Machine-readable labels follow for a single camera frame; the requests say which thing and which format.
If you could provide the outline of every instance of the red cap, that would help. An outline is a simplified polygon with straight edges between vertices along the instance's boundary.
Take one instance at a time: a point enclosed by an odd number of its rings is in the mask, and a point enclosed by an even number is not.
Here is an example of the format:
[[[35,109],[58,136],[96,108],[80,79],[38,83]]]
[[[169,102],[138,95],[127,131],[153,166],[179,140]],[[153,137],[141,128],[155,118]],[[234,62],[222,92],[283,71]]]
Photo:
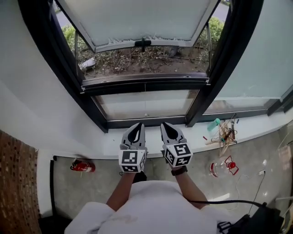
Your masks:
[[[234,168],[234,167],[236,167],[236,163],[234,163],[234,162],[229,163],[229,168],[230,168],[230,169],[232,169],[232,168]]]

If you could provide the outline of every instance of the white shirt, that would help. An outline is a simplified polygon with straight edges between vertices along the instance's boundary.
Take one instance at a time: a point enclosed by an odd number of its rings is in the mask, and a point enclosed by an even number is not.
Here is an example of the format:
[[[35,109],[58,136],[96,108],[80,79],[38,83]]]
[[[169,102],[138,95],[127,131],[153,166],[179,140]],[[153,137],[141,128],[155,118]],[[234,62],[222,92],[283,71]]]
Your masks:
[[[179,185],[169,181],[142,181],[132,185],[129,200],[117,212],[89,202],[65,234],[216,234],[218,222],[235,223],[227,210],[191,205]]]

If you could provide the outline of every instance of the shrub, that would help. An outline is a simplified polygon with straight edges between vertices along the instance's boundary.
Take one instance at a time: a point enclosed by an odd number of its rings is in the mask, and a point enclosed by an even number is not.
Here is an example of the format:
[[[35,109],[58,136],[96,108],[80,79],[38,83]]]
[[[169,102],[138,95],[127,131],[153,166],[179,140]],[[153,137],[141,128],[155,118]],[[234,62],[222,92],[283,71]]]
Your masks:
[[[221,0],[221,3],[223,3],[224,5],[230,5],[230,2],[227,2],[225,0]]]
[[[69,45],[70,50],[72,51],[73,55],[75,55],[74,52],[74,40],[75,40],[75,28],[73,26],[65,26],[62,28],[62,32],[64,34],[64,37]],[[78,62],[84,62],[94,56],[93,52],[88,48],[87,44],[83,41],[83,39],[78,37]]]
[[[212,50],[216,49],[217,42],[220,39],[224,23],[218,18],[212,17],[209,21],[210,31],[211,31],[211,41],[212,41]],[[202,31],[200,37],[196,42],[196,46],[206,47],[208,44],[206,28]]]

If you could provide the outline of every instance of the road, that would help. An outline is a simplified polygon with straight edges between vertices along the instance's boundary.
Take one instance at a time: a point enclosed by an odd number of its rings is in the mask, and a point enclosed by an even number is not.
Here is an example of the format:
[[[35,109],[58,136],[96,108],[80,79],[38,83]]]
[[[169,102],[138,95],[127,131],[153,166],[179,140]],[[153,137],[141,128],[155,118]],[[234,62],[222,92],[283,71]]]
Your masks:
[[[228,10],[229,10],[229,7],[227,5],[220,3],[212,16],[225,22],[227,14],[228,14]]]

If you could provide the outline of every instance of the black wristband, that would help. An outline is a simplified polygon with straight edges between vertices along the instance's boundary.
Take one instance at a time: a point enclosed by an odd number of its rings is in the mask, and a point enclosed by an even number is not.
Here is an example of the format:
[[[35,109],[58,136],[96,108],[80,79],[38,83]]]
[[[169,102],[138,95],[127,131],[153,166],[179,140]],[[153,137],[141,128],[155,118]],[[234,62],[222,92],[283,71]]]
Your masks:
[[[171,173],[173,176],[179,176],[182,173],[187,172],[187,167],[186,166],[182,166],[180,169],[178,170],[172,170]]]

